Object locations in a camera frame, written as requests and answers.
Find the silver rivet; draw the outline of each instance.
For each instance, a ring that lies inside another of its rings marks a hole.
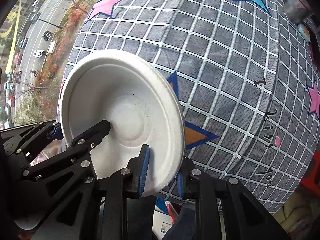
[[[238,179],[237,178],[230,178],[229,179],[229,182],[230,182],[230,184],[232,184],[232,185],[236,185],[236,184],[238,184]]]
[[[91,183],[92,181],[93,181],[92,177],[87,177],[84,183],[88,184],[88,183]]]
[[[90,162],[87,160],[81,162],[81,166],[84,168],[88,167],[89,165],[90,165]]]
[[[129,174],[129,173],[130,173],[130,169],[128,169],[128,168],[123,168],[120,172],[121,172],[122,175],[126,175],[126,174]]]
[[[201,174],[201,170],[193,169],[193,170],[191,171],[191,173],[192,173],[193,175],[195,175],[195,176],[198,176],[198,175]]]
[[[85,142],[85,140],[80,139],[80,140],[78,141],[78,144],[84,144],[84,142]]]

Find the road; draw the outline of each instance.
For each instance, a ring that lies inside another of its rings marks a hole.
[[[39,18],[59,25],[71,3],[71,0],[46,0],[39,10],[41,12]],[[37,49],[48,50],[51,40],[46,42],[42,38],[42,35],[46,30],[54,33],[57,30],[57,27],[38,20],[31,25],[27,31],[26,38],[28,38],[28,43],[25,49],[22,50],[23,56],[19,66],[19,69],[22,70],[20,84],[17,84],[15,89],[16,107],[25,97],[22,91],[27,90],[28,84],[33,83],[35,80],[33,74],[30,74],[30,70],[41,71],[44,63],[44,56],[36,58],[33,56],[33,52]]]

